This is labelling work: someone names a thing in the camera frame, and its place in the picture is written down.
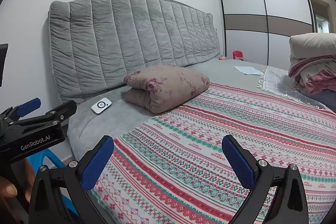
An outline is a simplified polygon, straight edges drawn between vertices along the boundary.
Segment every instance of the quilted headboard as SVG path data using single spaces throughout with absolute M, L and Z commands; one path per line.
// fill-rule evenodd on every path
M 212 15 L 172 0 L 75 0 L 50 5 L 49 40 L 62 102 L 82 103 L 157 63 L 219 54 Z

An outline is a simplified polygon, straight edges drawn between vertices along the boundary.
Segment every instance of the folded pillow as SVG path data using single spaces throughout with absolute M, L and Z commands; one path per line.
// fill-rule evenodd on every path
M 126 100 L 161 113 L 199 95 L 210 86 L 205 75 L 188 68 L 157 64 L 126 75 Z
M 336 55 L 335 33 L 306 33 L 289 39 L 291 59 Z

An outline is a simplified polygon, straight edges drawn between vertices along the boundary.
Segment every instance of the red object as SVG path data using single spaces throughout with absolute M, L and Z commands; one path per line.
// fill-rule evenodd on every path
M 241 51 L 234 51 L 232 55 L 233 55 L 233 59 L 235 59 L 235 57 L 243 58 L 243 53 Z

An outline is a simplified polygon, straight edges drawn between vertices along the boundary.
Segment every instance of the blue gripper pad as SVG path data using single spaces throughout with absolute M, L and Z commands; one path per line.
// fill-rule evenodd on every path
M 24 117 L 27 114 L 33 112 L 34 110 L 39 109 L 41 106 L 41 100 L 39 98 L 35 98 L 30 100 L 29 102 L 20 105 L 16 111 L 16 115 L 19 117 Z
M 81 183 L 84 192 L 91 190 L 95 186 L 101 172 L 103 172 L 113 153 L 113 149 L 113 138 L 108 137 L 85 167 L 82 173 Z
M 233 171 L 236 173 L 240 184 L 245 189 L 252 190 L 255 185 L 253 169 L 227 136 L 222 140 L 222 150 Z

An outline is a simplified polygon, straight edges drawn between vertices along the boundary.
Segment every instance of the striped blanket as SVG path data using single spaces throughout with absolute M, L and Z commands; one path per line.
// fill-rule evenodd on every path
M 321 222 L 336 198 L 336 115 L 214 83 L 116 138 L 93 194 L 116 223 L 228 223 L 249 191 L 222 153 L 227 134 L 256 159 L 297 164 L 310 223 Z M 275 187 L 255 223 L 262 223 L 274 193 Z

